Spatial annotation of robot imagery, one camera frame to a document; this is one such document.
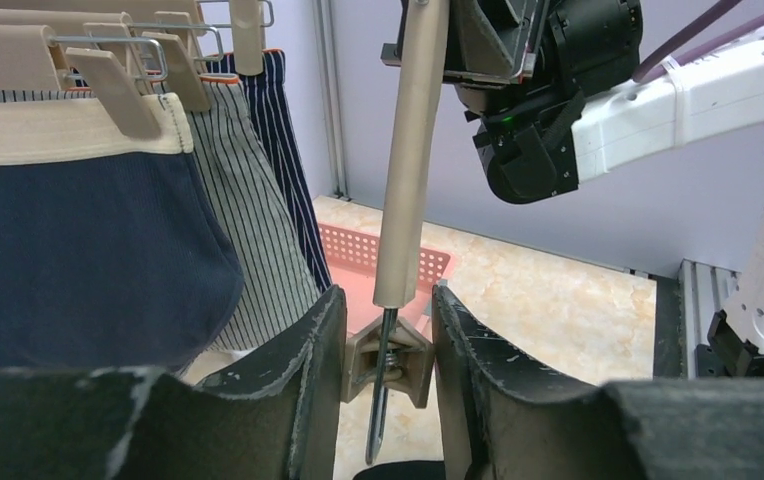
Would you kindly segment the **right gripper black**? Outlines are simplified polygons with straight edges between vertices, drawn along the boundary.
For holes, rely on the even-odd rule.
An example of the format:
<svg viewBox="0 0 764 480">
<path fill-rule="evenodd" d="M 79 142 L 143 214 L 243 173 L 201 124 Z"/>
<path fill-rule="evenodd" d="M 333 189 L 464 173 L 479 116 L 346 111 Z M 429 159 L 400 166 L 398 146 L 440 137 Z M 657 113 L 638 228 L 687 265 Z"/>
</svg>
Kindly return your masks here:
<svg viewBox="0 0 764 480">
<path fill-rule="evenodd" d="M 467 106 L 591 97 L 629 80 L 643 34 L 638 1 L 439 1 L 443 81 Z"/>
</svg>

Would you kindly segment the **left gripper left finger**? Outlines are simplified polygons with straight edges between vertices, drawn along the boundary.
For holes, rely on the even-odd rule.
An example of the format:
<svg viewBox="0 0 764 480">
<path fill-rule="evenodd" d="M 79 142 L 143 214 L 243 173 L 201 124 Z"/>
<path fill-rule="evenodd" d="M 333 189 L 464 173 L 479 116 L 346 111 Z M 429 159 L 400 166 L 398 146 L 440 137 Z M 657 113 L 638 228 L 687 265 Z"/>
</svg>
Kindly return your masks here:
<svg viewBox="0 0 764 480">
<path fill-rule="evenodd" d="M 187 384 L 158 367 L 0 369 L 0 479 L 329 479 L 346 298 Z"/>
</svg>

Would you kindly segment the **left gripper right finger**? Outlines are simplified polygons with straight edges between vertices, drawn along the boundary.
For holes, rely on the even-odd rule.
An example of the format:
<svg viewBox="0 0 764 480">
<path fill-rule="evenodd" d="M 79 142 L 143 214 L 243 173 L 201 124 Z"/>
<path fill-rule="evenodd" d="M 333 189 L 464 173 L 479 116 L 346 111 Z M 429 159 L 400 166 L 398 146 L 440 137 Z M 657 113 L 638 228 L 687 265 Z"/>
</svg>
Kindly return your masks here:
<svg viewBox="0 0 764 480">
<path fill-rule="evenodd" d="M 432 293 L 450 479 L 764 479 L 764 379 L 588 384 Z"/>
</svg>

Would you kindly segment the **beige clip hanger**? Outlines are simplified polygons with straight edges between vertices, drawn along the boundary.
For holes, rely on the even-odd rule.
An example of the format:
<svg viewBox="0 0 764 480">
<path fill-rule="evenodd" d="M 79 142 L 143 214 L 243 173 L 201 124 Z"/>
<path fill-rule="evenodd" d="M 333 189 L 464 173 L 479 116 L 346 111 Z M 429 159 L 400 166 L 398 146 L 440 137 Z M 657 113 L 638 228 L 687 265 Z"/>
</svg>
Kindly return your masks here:
<svg viewBox="0 0 764 480">
<path fill-rule="evenodd" d="M 425 407 L 434 347 L 400 311 L 416 294 L 420 242 L 427 199 L 432 136 L 440 100 L 449 31 L 447 1 L 410 1 L 401 46 L 398 95 L 388 162 L 373 303 L 381 316 L 349 345 L 357 357 L 375 355 L 360 377 L 372 384 L 365 462 L 380 453 L 392 389 Z"/>
</svg>

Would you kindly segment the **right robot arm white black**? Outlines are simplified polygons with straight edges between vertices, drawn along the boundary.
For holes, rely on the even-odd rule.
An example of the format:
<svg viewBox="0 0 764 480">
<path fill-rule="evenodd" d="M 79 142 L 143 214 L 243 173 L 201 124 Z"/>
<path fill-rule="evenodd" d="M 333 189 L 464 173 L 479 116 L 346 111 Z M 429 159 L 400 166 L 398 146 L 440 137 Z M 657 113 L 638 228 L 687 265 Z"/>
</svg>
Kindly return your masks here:
<svg viewBox="0 0 764 480">
<path fill-rule="evenodd" d="M 527 204 L 630 162 L 764 125 L 764 13 L 692 50 L 733 8 L 719 1 L 641 60 L 636 1 L 456 1 L 440 21 L 443 81 L 492 192 Z M 655 373 L 764 377 L 764 206 L 739 272 L 684 260 L 682 311 L 657 323 Z"/>
</svg>

